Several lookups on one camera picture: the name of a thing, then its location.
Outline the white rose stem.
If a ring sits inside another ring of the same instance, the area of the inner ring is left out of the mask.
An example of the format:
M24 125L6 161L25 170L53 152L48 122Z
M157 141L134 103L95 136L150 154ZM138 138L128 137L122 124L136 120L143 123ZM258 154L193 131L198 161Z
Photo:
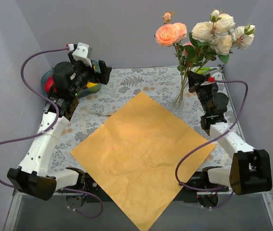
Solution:
M255 31L256 26L248 24L246 26L238 26L227 35L216 37L212 41L212 46L220 61L227 64L233 48L239 50L247 49L254 40Z

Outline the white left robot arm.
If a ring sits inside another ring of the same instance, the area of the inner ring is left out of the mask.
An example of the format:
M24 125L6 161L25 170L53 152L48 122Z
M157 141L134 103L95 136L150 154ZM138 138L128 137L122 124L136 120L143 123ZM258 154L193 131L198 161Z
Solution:
M48 165L60 135L78 105L78 95L89 82L104 85L109 82L112 68L102 60L98 64L98 71L81 61L60 62L55 65L46 82L50 102L44 108L39 136L33 140L19 166L10 168L7 173L8 179L18 191L46 201L57 190L65 187L76 193L84 189L83 171L68 167L49 173Z

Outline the cream printed ribbon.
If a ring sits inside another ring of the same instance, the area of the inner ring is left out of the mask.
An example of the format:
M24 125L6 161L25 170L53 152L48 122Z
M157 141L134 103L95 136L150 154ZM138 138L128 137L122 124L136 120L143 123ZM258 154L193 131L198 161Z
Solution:
M82 106L80 109L79 109L79 112L78 112L78 118L79 118L79 122L81 124L81 130L82 132L87 135L88 132L87 132L87 121L91 118L91 117L100 117L100 116L104 116L104 117L107 117L107 116L111 116L113 115L114 112L105 112L105 113L99 113L99 112L95 112L95 111L92 111L90 109L88 109L86 106Z

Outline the green leafy stem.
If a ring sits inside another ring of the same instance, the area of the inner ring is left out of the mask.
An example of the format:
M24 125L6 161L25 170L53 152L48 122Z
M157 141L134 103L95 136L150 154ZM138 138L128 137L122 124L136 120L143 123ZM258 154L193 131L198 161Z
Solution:
M227 63L233 45L231 32L235 25L233 16L219 10L210 13L209 21L197 23L189 33L189 41L195 51L193 58L188 60L189 68L200 70L216 59Z

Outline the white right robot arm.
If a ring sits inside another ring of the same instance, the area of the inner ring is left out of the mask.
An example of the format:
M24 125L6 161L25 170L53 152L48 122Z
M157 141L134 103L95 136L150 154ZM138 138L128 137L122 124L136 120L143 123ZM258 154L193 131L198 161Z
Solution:
M209 74L187 73L189 92L196 93L204 110L201 127L217 141L232 159L230 168L207 167L200 185L205 191L216 186L231 188L236 195L267 192L272 189L270 157L243 141L224 117L229 98L218 91L217 81Z

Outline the orange wrapping paper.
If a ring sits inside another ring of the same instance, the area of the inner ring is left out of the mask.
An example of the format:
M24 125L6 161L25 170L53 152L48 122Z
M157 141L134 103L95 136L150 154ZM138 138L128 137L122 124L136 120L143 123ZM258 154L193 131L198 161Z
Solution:
M147 231L215 148L140 92L71 155L141 231Z

